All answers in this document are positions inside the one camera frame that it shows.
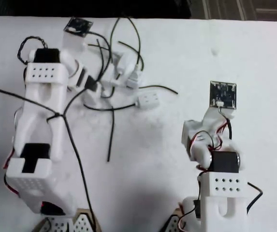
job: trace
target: white table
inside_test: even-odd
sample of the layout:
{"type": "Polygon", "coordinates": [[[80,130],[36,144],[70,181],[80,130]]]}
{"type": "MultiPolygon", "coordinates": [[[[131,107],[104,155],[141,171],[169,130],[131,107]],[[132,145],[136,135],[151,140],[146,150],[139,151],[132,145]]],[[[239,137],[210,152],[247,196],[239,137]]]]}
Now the white table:
{"type": "MultiPolygon", "coordinates": [[[[109,38],[114,19],[90,20],[93,31],[109,38]]],[[[0,88],[23,94],[24,66],[16,58],[21,41],[37,35],[50,47],[60,47],[67,22],[67,18],[0,17],[0,88]]],[[[84,109],[80,100],[71,107],[70,126],[102,230],[158,231],[177,202],[197,196],[198,172],[180,142],[181,131],[184,120],[202,119],[209,81],[215,80],[237,83],[233,139],[247,159],[248,180],[264,190],[249,214],[250,231],[277,231],[277,22],[142,19],[135,24],[142,40],[145,83],[174,88],[179,96],[157,89],[159,108],[116,112],[110,163],[106,163],[110,113],[84,109]]],[[[127,20],[121,20],[114,36],[114,48],[126,49],[117,40],[137,47],[127,20]]],[[[23,56],[32,45],[26,45],[23,56]]],[[[100,56],[92,51],[85,59],[96,76],[100,56]]],[[[132,101],[117,91],[112,103],[117,107],[132,101]]],[[[0,94],[0,231],[7,232],[30,231],[40,219],[3,185],[1,167],[14,133],[12,115],[20,105],[20,100],[0,94]]],[[[68,137],[64,150],[69,188],[80,207],[87,207],[68,137]]]]}

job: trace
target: dark floor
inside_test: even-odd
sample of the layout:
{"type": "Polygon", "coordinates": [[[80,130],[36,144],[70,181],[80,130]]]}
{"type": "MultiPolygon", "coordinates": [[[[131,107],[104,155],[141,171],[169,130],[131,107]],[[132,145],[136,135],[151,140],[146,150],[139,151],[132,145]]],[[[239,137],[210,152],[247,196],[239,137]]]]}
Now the dark floor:
{"type": "Polygon", "coordinates": [[[277,0],[0,0],[0,15],[277,21],[277,0]]]}
{"type": "Polygon", "coordinates": [[[193,0],[192,18],[277,21],[277,0],[193,0]]]}

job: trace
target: cable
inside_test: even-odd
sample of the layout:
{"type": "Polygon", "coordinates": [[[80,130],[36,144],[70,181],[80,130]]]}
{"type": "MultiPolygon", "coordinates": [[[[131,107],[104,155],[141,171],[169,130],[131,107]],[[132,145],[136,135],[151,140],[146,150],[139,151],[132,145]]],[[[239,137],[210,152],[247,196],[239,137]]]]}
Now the cable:
{"type": "Polygon", "coordinates": [[[4,174],[4,184],[5,184],[5,186],[6,186],[11,192],[13,192],[13,193],[16,194],[18,197],[20,197],[20,196],[19,196],[19,192],[18,192],[16,189],[14,189],[13,187],[11,187],[11,186],[7,183],[7,180],[6,180],[6,173],[4,174]]]}
{"type": "Polygon", "coordinates": [[[112,125],[111,125],[111,131],[110,131],[110,139],[109,139],[109,145],[108,145],[108,154],[107,154],[107,162],[110,161],[110,155],[111,155],[111,147],[113,145],[113,135],[114,135],[114,129],[115,129],[115,111],[114,108],[111,107],[112,111],[112,125]]]}
{"type": "Polygon", "coordinates": [[[221,112],[221,107],[218,107],[218,112],[219,112],[219,114],[221,114],[225,118],[227,126],[229,128],[229,139],[232,139],[232,125],[231,125],[231,121],[225,116],[224,113],[221,112]]]}
{"type": "Polygon", "coordinates": [[[21,58],[21,51],[22,51],[24,45],[26,44],[26,42],[27,42],[28,40],[31,40],[31,39],[39,40],[40,42],[42,42],[42,45],[44,46],[44,48],[48,48],[47,43],[46,43],[45,40],[43,40],[41,37],[38,37],[38,36],[29,36],[29,37],[25,38],[25,39],[22,41],[22,43],[20,44],[20,47],[19,47],[18,53],[17,53],[18,59],[19,59],[23,64],[25,64],[25,65],[27,65],[28,62],[27,62],[26,60],[23,60],[23,59],[21,58]]]}
{"type": "Polygon", "coordinates": [[[103,56],[103,51],[102,51],[102,49],[101,49],[99,40],[96,39],[96,42],[98,43],[98,46],[99,46],[99,49],[100,49],[100,53],[101,53],[101,59],[102,59],[101,71],[100,71],[99,76],[98,76],[98,79],[99,79],[99,77],[102,75],[103,70],[104,70],[104,56],[103,56]]]}
{"type": "Polygon", "coordinates": [[[122,44],[122,45],[124,45],[124,46],[127,46],[128,48],[132,49],[134,52],[137,53],[139,59],[140,59],[141,62],[142,62],[142,67],[141,67],[140,70],[143,71],[144,68],[145,68],[145,63],[144,63],[143,57],[142,57],[142,55],[140,54],[140,52],[137,51],[137,50],[136,50],[135,48],[133,48],[132,46],[130,46],[130,45],[128,45],[128,44],[126,44],[126,43],[124,43],[124,42],[122,42],[122,41],[118,41],[118,43],[120,43],[120,44],[122,44]]]}
{"type": "MultiPolygon", "coordinates": [[[[122,42],[122,41],[118,41],[118,43],[120,43],[120,44],[122,44],[122,45],[124,45],[124,46],[127,46],[128,48],[132,49],[134,52],[136,52],[136,53],[138,54],[138,51],[137,51],[135,48],[133,48],[132,46],[128,45],[127,43],[122,42]]],[[[98,47],[98,45],[96,45],[96,44],[91,44],[91,43],[90,43],[90,44],[88,43],[88,46],[98,47]]],[[[100,47],[100,48],[103,49],[103,50],[109,51],[109,49],[106,48],[106,47],[100,47]]],[[[143,71],[144,68],[145,68],[145,63],[144,63],[144,59],[143,59],[143,57],[142,57],[141,54],[139,54],[139,59],[140,59],[140,61],[141,61],[141,63],[142,63],[141,71],[143,71]]]]}
{"type": "Polygon", "coordinates": [[[256,201],[263,195],[263,191],[256,187],[254,184],[248,182],[248,185],[259,191],[260,193],[250,202],[250,204],[247,206],[247,214],[249,213],[249,210],[251,207],[256,203],[256,201]]]}
{"type": "Polygon", "coordinates": [[[110,33],[110,47],[111,47],[111,48],[112,48],[112,46],[113,46],[113,34],[114,34],[114,31],[115,31],[115,29],[116,29],[116,26],[117,26],[119,20],[120,20],[120,18],[118,18],[118,19],[116,20],[116,22],[115,22],[115,24],[114,24],[114,27],[113,27],[113,29],[112,29],[112,31],[111,31],[111,33],[110,33]]]}
{"type": "Polygon", "coordinates": [[[99,76],[99,78],[97,79],[97,81],[100,81],[101,78],[102,78],[102,76],[104,75],[104,73],[106,72],[106,70],[107,70],[107,68],[108,68],[108,65],[109,65],[110,60],[112,60],[112,58],[113,58],[113,57],[112,57],[112,52],[111,52],[111,47],[110,47],[110,44],[108,43],[107,39],[106,39],[104,36],[102,36],[101,34],[98,34],[98,33],[92,32],[92,31],[89,31],[88,34],[96,35],[96,36],[101,37],[102,39],[104,39],[105,43],[106,43],[107,46],[108,46],[109,58],[108,58],[108,62],[107,62],[107,64],[106,64],[106,66],[105,66],[105,68],[104,68],[104,71],[102,72],[101,76],[99,76]]]}
{"type": "Polygon", "coordinates": [[[7,94],[7,95],[13,96],[13,97],[15,97],[15,98],[19,98],[19,99],[21,99],[21,100],[24,100],[24,101],[33,103],[33,104],[35,104],[35,105],[38,105],[38,106],[40,106],[40,107],[42,107],[42,108],[44,108],[44,109],[46,109],[46,110],[49,110],[49,111],[51,111],[52,113],[56,114],[56,111],[54,111],[53,109],[51,109],[51,108],[49,108],[49,107],[47,107],[47,106],[45,106],[45,105],[42,105],[42,104],[40,104],[40,103],[38,103],[38,102],[35,102],[35,101],[30,100],[30,99],[21,97],[21,96],[15,94],[15,93],[7,92],[7,91],[2,90],[2,89],[0,89],[0,93],[7,94]]]}
{"type": "Polygon", "coordinates": [[[101,97],[102,98],[111,98],[114,95],[114,93],[115,93],[115,87],[113,86],[109,96],[101,96],[101,97]]]}
{"type": "Polygon", "coordinates": [[[141,50],[140,36],[139,36],[138,30],[137,30],[135,24],[133,23],[133,21],[129,17],[127,17],[127,19],[133,25],[133,27],[134,27],[134,29],[136,31],[136,34],[137,34],[137,38],[138,38],[138,53],[137,53],[137,62],[136,62],[136,64],[138,64],[139,63],[139,57],[140,57],[140,50],[141,50]]]}
{"type": "MultiPolygon", "coordinates": [[[[199,186],[199,192],[198,192],[198,198],[197,198],[197,200],[199,201],[200,195],[201,195],[201,183],[200,183],[200,182],[198,182],[198,186],[199,186]]],[[[182,232],[188,232],[188,231],[184,230],[183,228],[181,228],[180,223],[181,223],[181,220],[182,220],[185,216],[187,216],[187,215],[191,214],[192,212],[194,212],[195,209],[196,209],[196,205],[194,205],[194,208],[193,208],[192,210],[190,210],[189,212],[187,212],[186,214],[182,215],[182,216],[179,218],[177,225],[178,225],[178,229],[179,229],[180,231],[182,231],[182,232]]]]}
{"type": "Polygon", "coordinates": [[[48,221],[48,225],[49,225],[48,230],[46,232],[49,232],[51,230],[52,225],[51,225],[51,221],[49,220],[49,218],[46,217],[46,220],[48,221]]]}
{"type": "Polygon", "coordinates": [[[89,110],[95,110],[95,111],[116,111],[116,110],[123,110],[123,109],[133,107],[133,106],[135,106],[135,104],[126,105],[126,106],[122,106],[122,107],[118,107],[118,108],[110,108],[110,109],[96,109],[96,108],[93,108],[91,106],[87,106],[86,104],[84,104],[84,106],[89,110]]]}
{"type": "Polygon", "coordinates": [[[212,149],[215,149],[215,144],[214,144],[214,140],[212,139],[212,136],[211,136],[207,131],[200,130],[199,132],[197,132],[197,133],[191,138],[191,140],[190,140],[190,150],[191,150],[191,146],[193,145],[193,143],[194,143],[194,141],[195,141],[197,135],[198,135],[199,133],[202,133],[202,132],[206,133],[206,134],[209,136],[209,138],[211,139],[211,143],[212,143],[212,149]]]}
{"type": "Polygon", "coordinates": [[[152,87],[164,88],[164,89],[167,89],[167,90],[173,92],[174,94],[178,94],[177,91],[175,91],[175,90],[173,90],[173,89],[171,89],[171,88],[168,88],[168,87],[166,87],[166,86],[151,85],[151,86],[142,86],[142,87],[139,87],[139,88],[152,88],[152,87]]]}

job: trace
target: circuit board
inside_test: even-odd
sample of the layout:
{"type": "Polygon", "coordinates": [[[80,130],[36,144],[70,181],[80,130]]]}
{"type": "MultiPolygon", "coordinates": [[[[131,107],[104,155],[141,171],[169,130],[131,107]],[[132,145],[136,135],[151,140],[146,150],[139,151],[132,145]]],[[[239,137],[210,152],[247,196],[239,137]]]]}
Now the circuit board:
{"type": "Polygon", "coordinates": [[[64,28],[64,31],[85,38],[92,25],[93,22],[89,22],[82,18],[72,17],[64,28]]]}
{"type": "Polygon", "coordinates": [[[236,109],[236,84],[225,82],[210,82],[210,107],[236,109]]]}

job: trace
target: white connector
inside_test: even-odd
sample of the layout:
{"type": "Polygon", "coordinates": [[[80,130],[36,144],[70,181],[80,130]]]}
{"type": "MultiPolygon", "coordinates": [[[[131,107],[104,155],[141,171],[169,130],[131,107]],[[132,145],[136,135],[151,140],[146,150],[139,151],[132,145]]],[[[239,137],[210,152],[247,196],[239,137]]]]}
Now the white connector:
{"type": "Polygon", "coordinates": [[[115,66],[112,63],[108,64],[107,70],[101,78],[103,87],[111,87],[113,81],[115,66]]]}
{"type": "Polygon", "coordinates": [[[152,109],[159,106],[159,97],[155,92],[149,92],[138,96],[136,107],[141,109],[152,109]]]}
{"type": "Polygon", "coordinates": [[[126,73],[130,73],[136,64],[136,57],[134,54],[125,52],[120,53],[120,59],[117,64],[117,73],[120,75],[124,75],[126,73]]]}
{"type": "Polygon", "coordinates": [[[126,86],[134,89],[138,89],[139,85],[142,82],[141,75],[142,71],[138,67],[138,65],[135,66],[134,71],[131,73],[129,78],[126,81],[126,86]]]}

